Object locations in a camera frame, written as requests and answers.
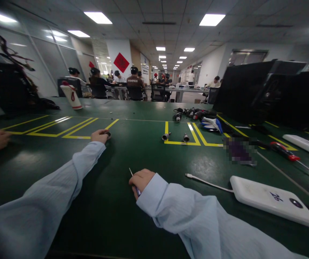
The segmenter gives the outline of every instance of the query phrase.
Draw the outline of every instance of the dark hair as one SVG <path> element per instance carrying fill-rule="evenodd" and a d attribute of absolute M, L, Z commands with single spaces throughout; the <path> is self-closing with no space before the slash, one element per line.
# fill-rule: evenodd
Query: dark hair
<path fill-rule="evenodd" d="M 101 71 L 98 68 L 91 68 L 90 70 L 92 75 L 97 75 L 99 74 Z"/>
<path fill-rule="evenodd" d="M 131 74 L 138 74 L 138 68 L 137 67 L 131 67 L 130 68 L 130 73 Z"/>
<path fill-rule="evenodd" d="M 69 74 L 80 74 L 79 70 L 76 68 L 68 68 Z"/>

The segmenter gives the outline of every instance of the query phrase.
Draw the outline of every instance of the red diamond sign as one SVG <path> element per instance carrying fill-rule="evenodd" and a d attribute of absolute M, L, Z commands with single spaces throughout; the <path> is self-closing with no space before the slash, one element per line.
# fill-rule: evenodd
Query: red diamond sign
<path fill-rule="evenodd" d="M 119 53 L 114 61 L 114 64 L 118 69 L 120 69 L 122 73 L 124 73 L 129 65 L 129 62 L 127 61 L 127 59 L 125 59 L 124 56 L 122 56 L 121 53 Z"/>

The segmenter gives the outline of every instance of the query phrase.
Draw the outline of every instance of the small metal cylinder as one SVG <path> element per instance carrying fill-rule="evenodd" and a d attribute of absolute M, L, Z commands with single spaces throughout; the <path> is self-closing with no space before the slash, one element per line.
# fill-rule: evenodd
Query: small metal cylinder
<path fill-rule="evenodd" d="M 183 142 L 185 142 L 185 143 L 189 142 L 189 137 L 186 133 L 183 136 Z"/>
<path fill-rule="evenodd" d="M 162 140 L 164 140 L 164 141 L 168 140 L 170 134 L 171 134 L 171 132 L 169 132 L 169 134 L 164 134 L 164 135 L 162 136 Z"/>

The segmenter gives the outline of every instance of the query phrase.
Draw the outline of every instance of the green workbench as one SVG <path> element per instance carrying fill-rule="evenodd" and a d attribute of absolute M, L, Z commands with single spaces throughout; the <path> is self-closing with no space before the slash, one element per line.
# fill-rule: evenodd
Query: green workbench
<path fill-rule="evenodd" d="M 180 123 L 172 121 L 175 108 L 210 109 L 211 105 L 81 99 L 84 108 L 73 110 L 66 98 L 51 99 L 61 110 L 0 120 L 0 128 L 14 133 L 9 146 L 0 151 L 0 205 L 21 197 L 34 182 L 69 161 L 88 144 L 93 131 L 109 127 L 112 133 L 107 149 L 63 217 L 52 251 L 108 258 L 189 258 L 178 235 L 157 228 L 136 206 L 128 185 L 130 167 L 133 172 L 147 168 L 168 182 L 217 196 L 229 214 L 309 257 L 309 227 L 239 203 L 229 192 L 184 176 L 191 173 L 231 188 L 229 179 L 236 175 L 291 191 L 309 205 L 309 172 L 300 165 L 261 149 L 258 152 L 285 174 L 258 154 L 254 155 L 258 163 L 254 168 L 232 164 L 222 147 L 223 136 L 205 131 L 198 121 L 185 116 Z M 246 126 L 219 116 L 233 126 Z M 264 126 L 283 142 L 281 136 L 286 133 L 309 139 L 308 133 L 268 123 Z M 251 129 L 238 130 L 267 143 L 274 141 Z M 171 132 L 168 143 L 161 140 L 165 131 Z M 189 145 L 181 143 L 184 133 L 190 137 Z M 309 153 L 290 146 L 309 166 Z"/>

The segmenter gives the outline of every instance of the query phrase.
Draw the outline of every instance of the white power bank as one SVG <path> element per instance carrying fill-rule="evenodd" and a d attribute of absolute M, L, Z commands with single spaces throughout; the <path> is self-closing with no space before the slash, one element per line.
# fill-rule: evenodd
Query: white power bank
<path fill-rule="evenodd" d="M 309 152 L 309 140 L 296 135 L 284 135 L 283 139 L 288 140 L 296 146 L 299 146 Z"/>
<path fill-rule="evenodd" d="M 238 176 L 230 182 L 239 202 L 309 227 L 309 209 L 292 192 Z"/>

